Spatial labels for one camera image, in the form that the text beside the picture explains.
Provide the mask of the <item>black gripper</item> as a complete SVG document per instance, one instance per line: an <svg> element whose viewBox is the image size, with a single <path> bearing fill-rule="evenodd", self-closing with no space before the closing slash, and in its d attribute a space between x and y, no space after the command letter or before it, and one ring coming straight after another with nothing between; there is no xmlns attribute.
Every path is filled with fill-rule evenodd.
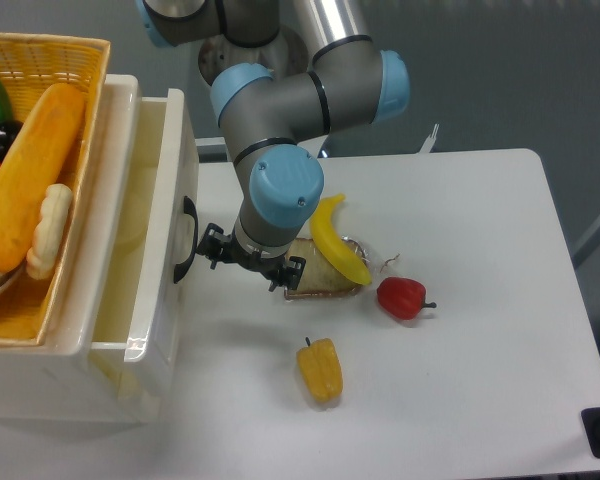
<svg viewBox="0 0 600 480"><path fill-rule="evenodd" d="M233 234L226 235L214 223L207 225L196 247L196 254L206 258L211 269L218 264L238 265L244 270L260 274L269 282L269 292L278 287L297 288L305 268L305 259L302 257L287 258L282 254L266 258L260 250L248 252Z"/></svg>

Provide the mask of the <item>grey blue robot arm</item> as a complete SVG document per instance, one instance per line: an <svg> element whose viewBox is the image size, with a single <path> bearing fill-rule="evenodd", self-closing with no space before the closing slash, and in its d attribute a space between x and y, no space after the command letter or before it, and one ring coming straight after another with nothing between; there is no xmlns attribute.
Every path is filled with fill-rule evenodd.
<svg viewBox="0 0 600 480"><path fill-rule="evenodd" d="M356 1L294 5L309 58L304 72L227 61L212 81L215 119L243 192L235 225L209 225L196 251L212 264L237 264L272 287L296 289L305 261L289 248L324 187L303 142L398 116L410 99L399 54L377 48Z"/></svg>

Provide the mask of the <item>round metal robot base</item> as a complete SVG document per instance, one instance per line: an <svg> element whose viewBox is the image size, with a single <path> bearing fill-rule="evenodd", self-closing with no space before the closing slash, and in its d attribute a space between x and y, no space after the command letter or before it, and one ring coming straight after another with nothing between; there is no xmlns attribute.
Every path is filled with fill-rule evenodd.
<svg viewBox="0 0 600 480"><path fill-rule="evenodd" d="M281 26L276 38L263 46L241 47L218 35L205 40L199 50L200 75L209 86L223 71L240 63L261 64L274 79L282 79L305 72L309 54L300 35L287 26Z"/></svg>

